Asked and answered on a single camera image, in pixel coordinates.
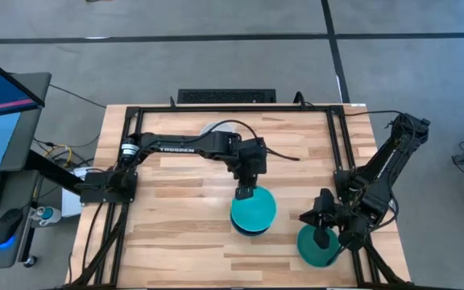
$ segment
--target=wood grain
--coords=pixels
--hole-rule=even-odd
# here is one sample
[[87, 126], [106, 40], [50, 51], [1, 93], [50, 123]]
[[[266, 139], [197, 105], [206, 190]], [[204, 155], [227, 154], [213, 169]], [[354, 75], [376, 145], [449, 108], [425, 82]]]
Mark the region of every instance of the wood grain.
[[[107, 107], [95, 157], [98, 168], [106, 169], [115, 163], [125, 109], [126, 106]], [[366, 107], [345, 105], [345, 111], [359, 113]], [[277, 202], [277, 216], [271, 228], [250, 238], [230, 226], [230, 205], [237, 181], [223, 163], [194, 155], [151, 155], [137, 170], [139, 186], [126, 225], [118, 287], [354, 286], [349, 253], [341, 255], [330, 267], [315, 268], [304, 262], [296, 249], [296, 236], [304, 225], [298, 216], [311, 209], [320, 188], [335, 192], [335, 166], [325, 114], [145, 114], [143, 131], [197, 135], [209, 122], [228, 118], [251, 125], [271, 149], [302, 159], [292, 162], [270, 155], [267, 174], [259, 176], [259, 185], [268, 188]], [[341, 130], [335, 119], [346, 166]], [[376, 152], [369, 118], [347, 117], [347, 122], [356, 164], [363, 165]], [[233, 124], [243, 138], [251, 136], [246, 128], [236, 125]], [[73, 277], [81, 273], [85, 241], [96, 207], [87, 205], [81, 214], [72, 252]], [[96, 220], [87, 263], [100, 246], [105, 215], [106, 205]], [[372, 238], [396, 274], [409, 279], [396, 225], [378, 230]], [[109, 279], [113, 255], [112, 251], [107, 255], [104, 281]], [[367, 273], [365, 255], [362, 262]]]

